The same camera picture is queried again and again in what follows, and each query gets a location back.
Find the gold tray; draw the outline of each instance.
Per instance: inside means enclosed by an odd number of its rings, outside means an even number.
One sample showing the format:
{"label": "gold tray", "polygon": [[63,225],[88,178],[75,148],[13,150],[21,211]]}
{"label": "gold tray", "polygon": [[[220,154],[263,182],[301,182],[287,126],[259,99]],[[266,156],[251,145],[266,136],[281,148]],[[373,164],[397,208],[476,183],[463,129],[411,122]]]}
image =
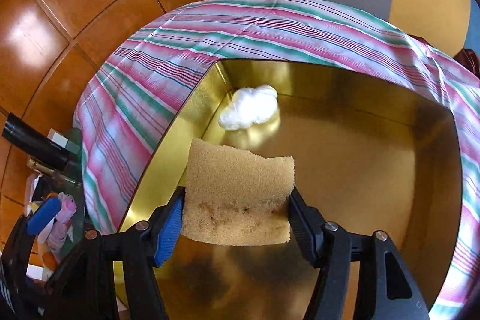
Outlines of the gold tray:
{"label": "gold tray", "polygon": [[[218,116],[241,87],[270,84],[279,113],[266,124],[226,132]],[[190,143],[202,138],[264,157],[295,158],[306,203],[350,232],[386,231],[431,307],[450,265],[461,207],[461,165],[452,114],[416,93],[336,67],[222,60],[210,67],[143,173],[121,231],[146,220],[183,185]],[[344,319],[351,318],[358,264],[351,264]],[[125,300],[122,265],[117,294]],[[225,247],[180,236],[155,270],[172,320],[301,319],[318,270],[295,240]]]}

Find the silver rivet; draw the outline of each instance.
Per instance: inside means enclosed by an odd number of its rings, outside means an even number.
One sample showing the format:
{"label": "silver rivet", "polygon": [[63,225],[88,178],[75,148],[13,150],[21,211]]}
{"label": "silver rivet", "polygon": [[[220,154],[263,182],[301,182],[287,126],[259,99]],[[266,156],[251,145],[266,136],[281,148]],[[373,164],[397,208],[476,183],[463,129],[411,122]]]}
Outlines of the silver rivet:
{"label": "silver rivet", "polygon": [[87,240],[93,240],[98,236],[98,232],[95,229],[91,229],[85,234]]}
{"label": "silver rivet", "polygon": [[375,237],[381,241],[385,241],[388,239],[388,235],[384,231],[375,232]]}
{"label": "silver rivet", "polygon": [[144,231],[150,226],[148,221],[138,221],[138,223],[135,224],[135,229],[137,231]]}
{"label": "silver rivet", "polygon": [[338,229],[338,224],[333,221],[328,221],[325,223],[325,228],[329,231],[335,232]]}

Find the sponge edge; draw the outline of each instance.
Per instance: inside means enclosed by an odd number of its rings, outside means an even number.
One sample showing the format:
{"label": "sponge edge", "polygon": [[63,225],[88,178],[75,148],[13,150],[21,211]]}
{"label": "sponge edge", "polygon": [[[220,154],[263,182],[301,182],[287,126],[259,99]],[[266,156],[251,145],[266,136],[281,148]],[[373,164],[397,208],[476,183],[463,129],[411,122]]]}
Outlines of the sponge edge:
{"label": "sponge edge", "polygon": [[294,159],[194,139],[188,158],[182,234],[227,246],[290,240],[289,196]]}

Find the tablecloth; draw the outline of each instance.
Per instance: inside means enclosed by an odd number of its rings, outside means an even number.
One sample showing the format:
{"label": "tablecloth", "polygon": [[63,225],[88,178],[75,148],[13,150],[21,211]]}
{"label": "tablecloth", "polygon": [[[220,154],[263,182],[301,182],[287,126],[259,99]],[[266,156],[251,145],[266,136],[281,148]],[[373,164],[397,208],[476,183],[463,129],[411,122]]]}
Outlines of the tablecloth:
{"label": "tablecloth", "polygon": [[453,59],[361,10],[316,0],[209,0],[169,12],[125,41],[87,85],[83,134],[88,212],[115,232],[162,135],[218,59],[287,59],[347,68],[416,91],[454,114],[463,203],[459,237],[430,316],[450,319],[478,278],[480,81]]}

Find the white cotton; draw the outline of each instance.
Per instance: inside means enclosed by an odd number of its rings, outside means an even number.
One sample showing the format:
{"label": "white cotton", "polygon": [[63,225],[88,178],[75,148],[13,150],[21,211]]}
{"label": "white cotton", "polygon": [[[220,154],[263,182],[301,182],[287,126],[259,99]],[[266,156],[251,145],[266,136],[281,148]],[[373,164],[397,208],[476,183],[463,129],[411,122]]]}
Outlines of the white cotton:
{"label": "white cotton", "polygon": [[277,111],[277,97],[277,91],[267,84],[240,88],[220,114],[218,124],[225,130],[238,130],[267,122]]}

